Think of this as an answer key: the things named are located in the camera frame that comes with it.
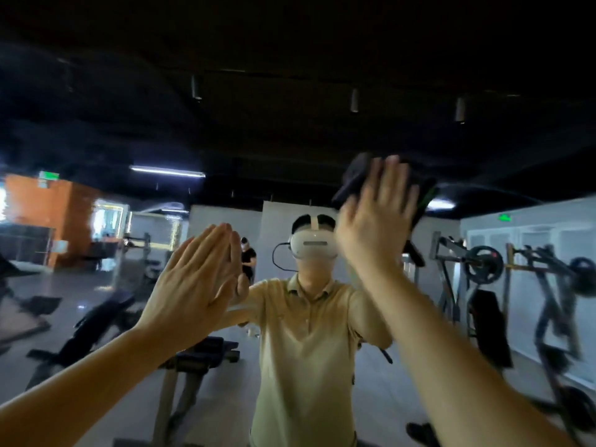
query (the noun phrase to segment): hair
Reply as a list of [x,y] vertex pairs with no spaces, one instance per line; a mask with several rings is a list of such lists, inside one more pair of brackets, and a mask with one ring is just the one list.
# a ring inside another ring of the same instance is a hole
[[[319,222],[319,227],[326,226],[326,227],[330,228],[332,231],[335,230],[336,223],[335,223],[335,220],[331,216],[325,215],[325,214],[318,214],[317,221]],[[294,221],[294,224],[292,225],[292,235],[294,235],[296,233],[296,231],[298,231],[299,229],[302,229],[305,226],[310,226],[310,215],[309,214],[304,214],[304,215],[298,217],[298,219],[296,219],[296,221]]]

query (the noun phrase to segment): ceiling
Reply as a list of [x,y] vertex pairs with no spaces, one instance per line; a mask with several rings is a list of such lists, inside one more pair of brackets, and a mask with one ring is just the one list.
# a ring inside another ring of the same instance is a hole
[[458,204],[447,217],[584,196],[596,191],[596,84],[581,12],[531,0],[2,0],[0,167],[258,209],[327,205],[366,150],[436,177]]

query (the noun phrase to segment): ceiling light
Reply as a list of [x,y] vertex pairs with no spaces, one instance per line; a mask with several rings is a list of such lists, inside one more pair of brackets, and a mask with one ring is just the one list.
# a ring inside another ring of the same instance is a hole
[[447,199],[433,199],[429,204],[428,210],[451,210],[455,207],[455,203]]
[[188,210],[182,209],[162,209],[161,211],[169,211],[171,213],[188,213]]
[[148,172],[151,174],[165,174],[168,176],[192,177],[195,179],[203,179],[204,172],[197,171],[181,171],[178,169],[155,168],[151,166],[130,166],[130,169],[137,172]]

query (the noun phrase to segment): green exit sign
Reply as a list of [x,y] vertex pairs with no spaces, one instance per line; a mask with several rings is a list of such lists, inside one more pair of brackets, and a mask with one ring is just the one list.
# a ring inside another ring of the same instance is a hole
[[43,180],[60,180],[60,174],[57,172],[40,171],[39,178]]

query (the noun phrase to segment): black vr controller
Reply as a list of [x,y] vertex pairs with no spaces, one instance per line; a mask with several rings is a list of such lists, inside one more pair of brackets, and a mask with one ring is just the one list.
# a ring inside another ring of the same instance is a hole
[[[356,158],[354,158],[352,163],[348,166],[347,171],[343,175],[343,185],[333,196],[332,205],[335,208],[339,209],[351,195],[360,195],[362,186],[364,185],[364,182],[366,181],[370,171],[372,160],[372,155],[366,152],[358,154]],[[418,224],[418,221],[420,221],[421,217],[426,211],[426,207],[439,192],[437,188],[437,181],[435,179],[419,179],[410,174],[408,186],[413,184],[417,184],[420,187],[420,193],[418,196],[416,213],[412,219],[412,229],[416,226],[416,224]],[[426,263],[422,257],[422,254],[420,254],[410,240],[407,241],[404,247],[404,253],[410,256],[412,262],[416,266],[425,266]]]

